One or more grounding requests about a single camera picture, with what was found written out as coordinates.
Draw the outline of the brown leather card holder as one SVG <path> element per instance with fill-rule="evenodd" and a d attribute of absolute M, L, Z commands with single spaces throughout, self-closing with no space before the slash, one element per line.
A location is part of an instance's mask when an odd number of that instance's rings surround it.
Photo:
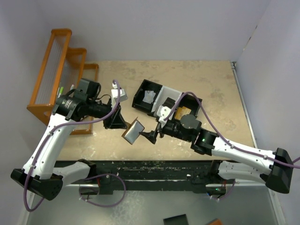
<path fill-rule="evenodd" d="M 122 138 L 124 138 L 129 144 L 133 145 L 137 138 L 140 136 L 140 132 L 143 132 L 144 129 L 144 125 L 138 120 L 138 118 L 135 118 L 122 134 Z"/>

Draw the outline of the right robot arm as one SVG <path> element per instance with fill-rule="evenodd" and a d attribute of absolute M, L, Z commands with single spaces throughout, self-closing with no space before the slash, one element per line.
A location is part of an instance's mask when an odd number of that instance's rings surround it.
<path fill-rule="evenodd" d="M 165 135 L 189 142 L 191 149 L 201 155 L 227 158 L 218 167 L 209 171 L 209 180 L 251 180 L 264 184 L 282 194 L 290 192 L 293 164 L 288 152 L 282 148 L 276 151 L 262 150 L 227 140 L 221 135 L 202 128 L 194 115 L 187 114 L 180 121 L 157 119 L 155 130 L 140 132 L 152 144 L 157 137 Z"/>

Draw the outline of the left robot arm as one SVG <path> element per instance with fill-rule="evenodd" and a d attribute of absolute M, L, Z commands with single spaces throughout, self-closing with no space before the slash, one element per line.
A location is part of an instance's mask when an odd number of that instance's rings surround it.
<path fill-rule="evenodd" d="M 100 83 L 82 78 L 77 88 L 56 100 L 36 150 L 21 169 L 11 173 L 11 178 L 23 187 L 23 200 L 27 200 L 30 191 L 51 201 L 66 185 L 78 180 L 91 184 L 96 180 L 97 166 L 85 159 L 63 168 L 56 168 L 55 163 L 76 126 L 103 122 L 107 127 L 120 112 L 121 87 L 117 80 L 113 80 L 112 87 L 111 100 L 102 104 L 97 100 Z"/>

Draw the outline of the black card in tray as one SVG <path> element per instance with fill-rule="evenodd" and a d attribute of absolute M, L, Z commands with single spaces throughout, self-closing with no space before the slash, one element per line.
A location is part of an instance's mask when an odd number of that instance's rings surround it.
<path fill-rule="evenodd" d="M 165 102 L 162 104 L 162 106 L 166 106 L 166 107 L 172 109 L 175 106 L 175 103 L 176 103 L 176 101 L 174 99 L 168 97 L 165 100 Z"/>

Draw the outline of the gold card in tray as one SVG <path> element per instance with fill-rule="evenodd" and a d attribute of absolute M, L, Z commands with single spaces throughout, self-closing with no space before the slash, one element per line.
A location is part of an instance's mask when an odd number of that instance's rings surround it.
<path fill-rule="evenodd" d="M 182 107 L 178 107 L 177 112 L 175 114 L 175 119 L 176 120 L 180 120 L 184 115 L 190 114 L 191 109 L 182 106 Z"/>

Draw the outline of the silver item in tray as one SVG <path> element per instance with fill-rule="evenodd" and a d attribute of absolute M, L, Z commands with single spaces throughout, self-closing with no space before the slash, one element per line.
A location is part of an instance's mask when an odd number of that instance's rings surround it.
<path fill-rule="evenodd" d="M 143 97 L 143 102 L 147 103 L 147 104 L 152 104 L 154 101 L 154 97 L 155 97 L 156 93 L 152 90 L 146 90 L 144 92 L 144 97 Z"/>

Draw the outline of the black and white organizer tray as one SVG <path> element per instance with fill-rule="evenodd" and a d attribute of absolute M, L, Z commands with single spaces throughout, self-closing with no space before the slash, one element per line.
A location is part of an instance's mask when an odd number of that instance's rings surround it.
<path fill-rule="evenodd" d="M 152 90 L 156 93 L 152 104 L 143 102 L 144 92 L 146 90 Z M 133 97 L 132 107 L 146 113 L 148 116 L 156 117 L 159 106 L 161 106 L 167 98 L 172 98 L 177 101 L 182 94 L 183 92 L 181 91 L 144 79 Z M 191 109 L 190 114 L 194 116 L 198 115 L 200 107 L 191 95 L 186 95 L 180 101 L 179 107 L 182 106 Z"/>

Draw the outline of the green marker pen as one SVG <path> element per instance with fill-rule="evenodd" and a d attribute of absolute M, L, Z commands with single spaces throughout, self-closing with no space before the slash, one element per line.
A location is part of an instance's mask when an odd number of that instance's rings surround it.
<path fill-rule="evenodd" d="M 57 97 L 59 98 L 60 96 L 61 96 L 61 94 L 63 93 L 63 89 L 64 89 L 64 87 L 59 87 L 58 88 L 58 92 L 57 92 Z"/>

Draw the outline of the orange wooden tiered rack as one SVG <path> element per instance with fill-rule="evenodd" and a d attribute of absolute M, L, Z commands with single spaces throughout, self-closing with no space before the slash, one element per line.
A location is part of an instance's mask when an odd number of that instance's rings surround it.
<path fill-rule="evenodd" d="M 69 46 L 72 31 L 53 29 L 45 51 L 38 77 L 27 110 L 47 125 L 58 98 L 59 87 L 63 94 L 76 88 L 81 78 L 98 79 L 99 65 L 87 63 L 85 48 Z"/>

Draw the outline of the black box at bottom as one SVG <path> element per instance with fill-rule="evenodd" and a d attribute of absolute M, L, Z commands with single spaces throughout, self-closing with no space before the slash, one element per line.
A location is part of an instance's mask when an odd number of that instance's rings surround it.
<path fill-rule="evenodd" d="M 164 225 L 189 225 L 186 214 L 163 219 Z"/>

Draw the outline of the orange object at bottom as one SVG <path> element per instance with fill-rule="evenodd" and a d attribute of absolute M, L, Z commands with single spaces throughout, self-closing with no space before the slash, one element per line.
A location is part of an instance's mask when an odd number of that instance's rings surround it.
<path fill-rule="evenodd" d="M 223 225 L 222 221 L 220 219 L 214 219 L 207 223 L 206 225 Z"/>

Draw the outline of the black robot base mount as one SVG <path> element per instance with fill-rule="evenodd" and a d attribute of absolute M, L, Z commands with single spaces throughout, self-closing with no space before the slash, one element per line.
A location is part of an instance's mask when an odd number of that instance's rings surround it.
<path fill-rule="evenodd" d="M 85 188 L 100 186 L 100 194 L 127 191 L 189 191 L 196 194 L 223 196 L 233 180 L 224 180 L 217 172 L 219 160 L 167 161 L 94 161 L 96 180 L 78 180 Z"/>

